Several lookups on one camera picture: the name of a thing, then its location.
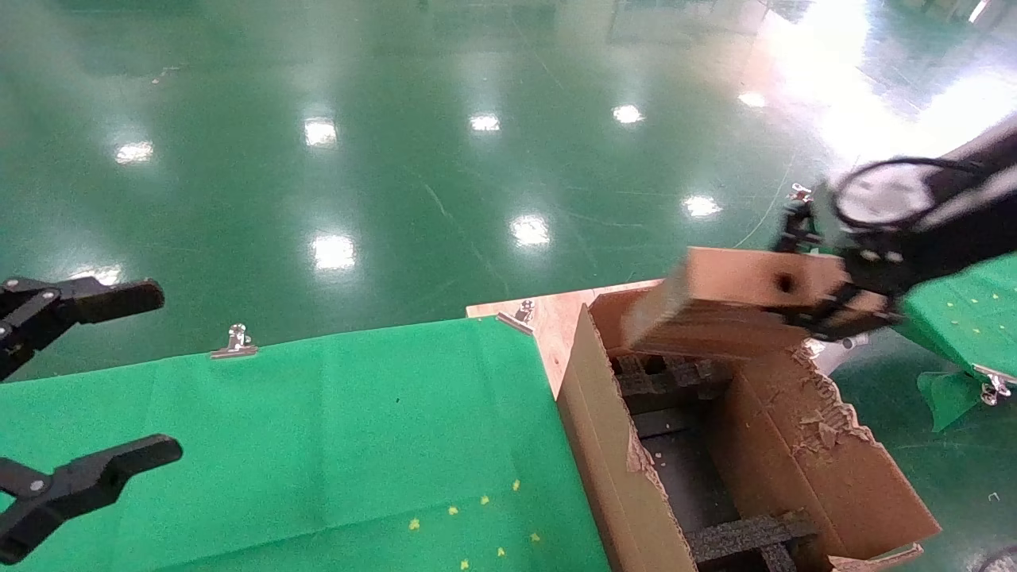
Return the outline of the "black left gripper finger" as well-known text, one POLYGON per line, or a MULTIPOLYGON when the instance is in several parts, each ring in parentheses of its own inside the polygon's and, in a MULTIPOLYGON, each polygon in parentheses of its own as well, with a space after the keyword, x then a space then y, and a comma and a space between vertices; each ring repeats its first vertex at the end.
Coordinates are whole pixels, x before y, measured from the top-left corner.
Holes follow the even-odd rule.
POLYGON ((61 282, 12 276, 1 291, 1 381, 74 326, 145 314, 165 303, 162 286, 149 279, 105 285, 94 276, 61 282))
POLYGON ((1 514, 1 560, 25 560, 70 519, 115 504, 132 477, 179 461, 183 448, 168 435, 149 435, 94 452, 51 473, 1 460, 1 489, 12 504, 1 514))

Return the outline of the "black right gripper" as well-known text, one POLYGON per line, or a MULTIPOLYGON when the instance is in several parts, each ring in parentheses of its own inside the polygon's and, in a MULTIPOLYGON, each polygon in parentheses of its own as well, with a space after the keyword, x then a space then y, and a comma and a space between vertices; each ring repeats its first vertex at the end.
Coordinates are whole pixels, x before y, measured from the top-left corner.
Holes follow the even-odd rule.
MULTIPOLYGON (((779 233, 779 253, 809 253, 823 246, 811 203, 789 203, 779 233)), ((988 203, 922 230, 845 235, 834 247, 851 282, 795 312, 811 338, 835 342, 896 325, 897 298, 919 284, 1007 256, 1016 246, 1016 203, 988 203)))

